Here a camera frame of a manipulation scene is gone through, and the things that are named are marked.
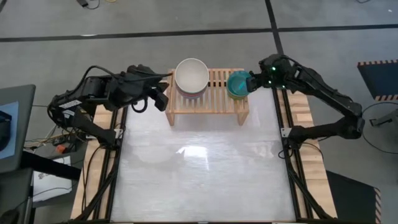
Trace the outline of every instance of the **teal bowl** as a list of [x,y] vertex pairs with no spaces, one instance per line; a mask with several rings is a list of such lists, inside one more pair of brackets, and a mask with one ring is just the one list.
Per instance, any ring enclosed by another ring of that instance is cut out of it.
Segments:
[[228,96],[235,100],[240,100],[247,96],[249,92],[246,86],[246,79],[250,77],[249,72],[246,71],[233,72],[226,82]]

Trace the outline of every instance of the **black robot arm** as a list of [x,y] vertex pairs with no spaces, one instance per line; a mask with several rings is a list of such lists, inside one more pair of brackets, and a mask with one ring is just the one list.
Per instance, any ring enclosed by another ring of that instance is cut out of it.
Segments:
[[[103,70],[108,75],[87,77],[92,68]],[[142,113],[147,108],[148,97],[151,97],[156,108],[164,111],[169,99],[163,92],[169,84],[160,81],[169,75],[156,74],[143,65],[132,65],[119,74],[94,65],[86,71],[74,90],[53,97],[47,113],[61,128],[83,131],[96,137],[102,146],[113,147],[117,145],[116,132],[93,123],[96,107],[104,105],[105,109],[115,111],[131,105],[135,112]],[[134,105],[141,100],[144,100],[143,109],[135,109]]]
[[315,96],[344,115],[335,123],[309,128],[293,126],[284,128],[284,136],[291,147],[300,148],[307,139],[340,136],[345,139],[360,138],[363,131],[362,106],[346,95],[328,86],[322,77],[312,68],[304,67],[285,55],[274,54],[259,62],[261,73],[250,72],[246,80],[248,91],[259,87],[283,88],[292,93],[300,91]]

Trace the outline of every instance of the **gray floor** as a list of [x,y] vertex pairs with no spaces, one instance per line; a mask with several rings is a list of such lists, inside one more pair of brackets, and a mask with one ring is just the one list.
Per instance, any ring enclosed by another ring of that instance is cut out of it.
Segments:
[[[73,0],[8,0],[0,13],[0,37],[271,26],[262,0],[100,1],[97,10],[88,11]],[[372,0],[366,4],[354,0],[272,0],[272,5],[279,27],[398,23],[395,0]],[[287,55],[317,70],[327,83],[364,107],[374,100],[356,69],[357,62],[396,59],[398,52],[397,29],[288,32],[280,34],[280,38]],[[0,88],[33,83],[37,85],[35,104],[46,105],[53,95],[73,88],[92,64],[119,72],[131,64],[143,63],[161,72],[175,67],[185,57],[198,57],[209,67],[256,70],[257,61],[275,53],[274,49],[271,34],[0,43]],[[310,106],[315,124],[340,117],[317,99],[311,98]],[[377,106],[364,116],[368,119],[393,108]],[[28,138],[42,138],[51,127],[44,109],[34,108]],[[396,132],[389,124],[381,128],[366,126],[364,131],[374,144],[398,152]],[[382,222],[395,223],[398,156],[376,151],[363,139],[331,138],[321,142],[321,147],[328,170],[380,188]],[[48,156],[52,150],[48,147],[38,153]],[[35,222],[67,220],[72,203],[71,195],[56,206],[39,208]]]

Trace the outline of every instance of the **wooden table frame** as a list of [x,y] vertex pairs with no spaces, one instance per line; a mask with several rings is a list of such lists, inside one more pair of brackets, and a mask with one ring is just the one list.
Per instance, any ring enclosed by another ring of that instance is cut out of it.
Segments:
[[[291,116],[290,121],[294,125],[301,125],[304,127],[313,126],[308,100],[305,95],[301,93],[296,93],[293,95],[289,91],[283,93],[280,90],[275,90],[274,100],[277,110],[277,116],[279,118],[279,125],[281,127],[289,127],[289,116]],[[116,125],[120,123],[121,126],[124,126],[127,112],[120,112],[121,110],[119,110],[119,114],[117,115]],[[102,128],[110,128],[112,126],[111,120],[113,120],[113,116],[115,117],[115,115],[113,115],[110,111],[106,111],[102,106],[99,106],[96,110],[94,123]],[[310,140],[307,142],[319,147],[318,141],[316,140]],[[88,143],[84,161],[85,170],[87,170],[87,165],[89,163],[90,157],[93,155],[97,147],[97,141],[90,141]],[[291,158],[295,170],[298,171],[300,165],[302,166],[302,170],[305,175],[305,183],[309,192],[313,195],[313,197],[321,205],[321,207],[327,212],[327,214],[333,217],[337,217],[328,184],[328,179],[326,176],[326,170],[323,166],[322,155],[320,154],[318,149],[307,144],[303,144],[299,152],[300,153],[297,156]],[[107,174],[112,168],[114,156],[115,152],[111,151],[109,152],[109,156],[107,157],[105,150],[99,151],[93,156],[93,161],[91,163],[90,169],[90,178],[88,179],[88,182],[90,184],[86,189],[87,203],[91,201],[91,199],[97,192],[98,186],[100,185],[101,176],[104,176],[105,173]],[[76,218],[81,213],[81,202],[83,198],[82,180],[83,173],[80,176],[71,218]],[[115,185],[116,180],[114,180],[114,183],[111,184],[111,186],[109,186],[106,192],[103,194],[101,204],[98,207],[97,216],[95,216],[94,219],[110,219]],[[308,218],[308,214],[311,213],[307,212],[306,210],[305,200],[303,198],[303,195],[301,194],[301,191],[297,188],[297,186],[292,187],[291,190],[292,195],[297,196],[297,199],[293,199],[296,200],[295,211],[299,211],[300,213],[299,217],[296,217],[296,219]],[[93,219],[93,214],[94,212],[90,215],[89,219]]]

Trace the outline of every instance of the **white bowl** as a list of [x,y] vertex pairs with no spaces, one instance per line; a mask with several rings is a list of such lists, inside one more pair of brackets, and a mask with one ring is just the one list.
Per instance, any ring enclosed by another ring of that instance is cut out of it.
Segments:
[[175,82],[185,93],[199,93],[207,87],[209,82],[207,66],[199,59],[187,58],[177,65]]

